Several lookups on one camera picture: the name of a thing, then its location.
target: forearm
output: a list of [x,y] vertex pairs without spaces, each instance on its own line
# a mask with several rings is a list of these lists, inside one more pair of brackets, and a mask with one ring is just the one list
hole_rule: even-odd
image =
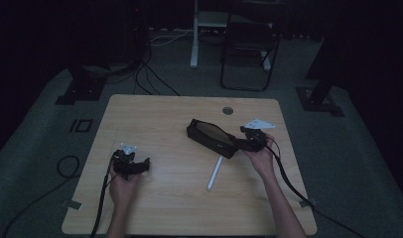
[[127,229],[128,212],[127,209],[114,209],[111,223],[106,232],[107,238],[123,238]]
[[306,237],[274,174],[262,177],[273,211],[277,237]]

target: table top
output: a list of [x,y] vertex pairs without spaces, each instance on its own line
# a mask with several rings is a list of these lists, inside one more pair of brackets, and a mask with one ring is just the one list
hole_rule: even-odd
[[[226,115],[223,107],[231,107]],[[63,224],[67,234],[89,234],[99,202],[103,178],[112,153],[120,144],[137,146],[135,162],[151,159],[150,171],[139,181],[130,212],[128,234],[138,235],[271,235],[272,210],[258,173],[238,151],[223,159],[211,190],[207,190],[219,155],[188,138],[192,119],[219,126],[237,138],[239,127],[258,118],[272,122],[263,130],[276,138],[282,163],[293,186],[307,196],[291,141],[274,99],[185,96],[113,95],[107,105]],[[317,225],[311,208],[276,176],[307,234]],[[105,195],[97,233],[106,233],[113,203]]]

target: white pen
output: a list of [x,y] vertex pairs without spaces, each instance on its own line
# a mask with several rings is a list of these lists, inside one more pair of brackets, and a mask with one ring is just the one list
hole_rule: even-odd
[[210,181],[207,185],[207,190],[211,190],[213,186],[214,179],[216,178],[217,172],[219,171],[220,164],[222,163],[223,156],[220,156],[217,160],[216,167],[214,167],[213,175],[211,175]]

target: human hand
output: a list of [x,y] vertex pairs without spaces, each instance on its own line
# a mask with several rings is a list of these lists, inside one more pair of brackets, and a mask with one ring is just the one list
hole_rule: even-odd
[[[267,146],[272,148],[273,141],[275,140],[269,134],[267,136]],[[273,170],[273,154],[266,147],[261,149],[259,152],[247,152],[243,151],[244,154],[250,159],[251,164],[253,165],[254,170],[260,174],[262,178],[274,175]]]
[[118,175],[113,167],[111,167],[109,173],[112,177],[109,186],[109,194],[111,195],[115,208],[127,209],[133,199],[141,174],[133,175],[129,177],[129,180],[126,180]]

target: black chair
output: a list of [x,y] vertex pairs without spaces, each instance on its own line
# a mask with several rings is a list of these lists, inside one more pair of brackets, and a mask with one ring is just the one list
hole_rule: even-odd
[[[242,0],[236,1],[230,8],[225,29],[225,40],[221,54],[220,84],[224,88],[262,91],[270,84],[273,65],[278,53],[280,40],[286,33],[291,20],[291,9],[288,4],[274,0]],[[264,85],[245,87],[245,85],[226,85],[224,70],[228,48],[240,51],[254,51],[261,59],[260,65],[273,52],[270,69]]]

